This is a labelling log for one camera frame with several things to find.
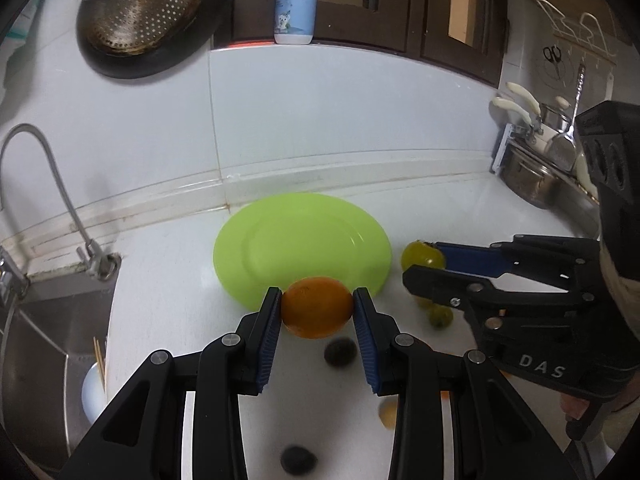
white countertop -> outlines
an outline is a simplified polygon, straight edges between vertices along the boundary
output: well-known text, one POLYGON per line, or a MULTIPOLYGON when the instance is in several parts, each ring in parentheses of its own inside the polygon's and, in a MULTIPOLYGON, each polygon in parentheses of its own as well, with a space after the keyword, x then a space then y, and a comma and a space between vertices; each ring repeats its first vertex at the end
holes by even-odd
MULTIPOLYGON (((391 272, 374 298, 394 316, 400 330, 434 350, 462 355, 474 340, 462 313, 451 327, 435 331, 401 283, 399 257, 416 239, 487 246, 517 233, 573 235, 551 213, 536 209, 490 174, 435 177, 331 192, 369 212, 385 229, 393 249, 391 272)), ((140 363, 156 349, 174 356, 199 351, 236 329, 247 311, 222 289, 212 250, 227 209, 187 216, 123 233, 114 249, 123 256, 113 299, 107 347, 107 389, 111 399, 140 363)), ((548 290, 504 276, 502 288, 548 290)), ((353 338, 353 324, 343 330, 353 338)), ((329 368, 327 340, 303 340, 281 330, 271 379, 258 397, 241 397, 244 453, 250 479, 285 478, 280 453, 289 444, 319 458, 308 478, 386 479, 393 433, 378 418, 381 399, 371 393, 357 360, 346 370, 329 368)), ((518 378, 513 384, 560 446, 564 415, 559 394, 518 378)), ((183 441, 183 478, 191 478, 191 413, 188 397, 183 441)), ((447 477, 452 469, 447 467, 447 477)))

wooden cabinet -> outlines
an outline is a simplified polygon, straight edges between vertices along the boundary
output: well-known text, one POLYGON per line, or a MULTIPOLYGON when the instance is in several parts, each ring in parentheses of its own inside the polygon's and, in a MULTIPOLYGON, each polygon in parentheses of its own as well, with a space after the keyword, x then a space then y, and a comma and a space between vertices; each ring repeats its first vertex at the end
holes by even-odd
MULTIPOLYGON (((214 45, 273 37, 274 0, 234 0, 214 45)), ((318 0, 314 41, 386 50, 498 86, 507 0, 318 0)))

yellow-green tomato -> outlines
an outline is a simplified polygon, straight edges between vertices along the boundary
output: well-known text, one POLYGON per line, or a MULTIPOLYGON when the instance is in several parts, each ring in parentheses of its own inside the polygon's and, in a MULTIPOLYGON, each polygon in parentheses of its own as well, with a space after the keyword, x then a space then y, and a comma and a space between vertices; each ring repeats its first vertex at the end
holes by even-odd
POLYGON ((420 308, 429 309, 435 305, 433 301, 428 300, 427 298, 421 298, 420 296, 412 296, 415 300, 415 304, 420 308))
POLYGON ((429 309, 429 323, 434 328, 441 330, 453 322, 453 311, 450 306, 433 305, 429 309))
POLYGON ((405 272, 412 265, 432 267, 433 269, 444 269, 447 266, 444 254, 421 240, 411 242, 402 252, 400 258, 402 272, 405 272))

stainless steel sink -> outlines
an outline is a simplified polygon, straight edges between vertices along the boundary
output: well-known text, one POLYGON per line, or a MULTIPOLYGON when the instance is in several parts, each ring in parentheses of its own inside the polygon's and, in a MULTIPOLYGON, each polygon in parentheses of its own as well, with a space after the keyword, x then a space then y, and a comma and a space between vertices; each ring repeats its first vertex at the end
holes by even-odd
POLYGON ((90 427, 82 381, 95 363, 94 336, 104 348, 115 283, 116 277, 99 282, 84 273, 32 283, 6 331, 5 430, 47 472, 62 468, 90 427))

orange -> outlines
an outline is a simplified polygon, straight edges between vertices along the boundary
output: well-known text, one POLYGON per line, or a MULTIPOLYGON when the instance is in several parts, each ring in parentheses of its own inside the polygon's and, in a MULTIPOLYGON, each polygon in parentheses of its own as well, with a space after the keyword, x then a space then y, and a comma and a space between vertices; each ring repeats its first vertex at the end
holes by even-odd
POLYGON ((394 430, 396 428, 396 418, 398 416, 398 398, 389 397, 382 402, 378 407, 378 416, 382 425, 388 430, 394 430))
POLYGON ((340 330, 353 313, 349 289, 333 278, 305 278, 282 295, 284 325, 305 339, 320 339, 340 330))

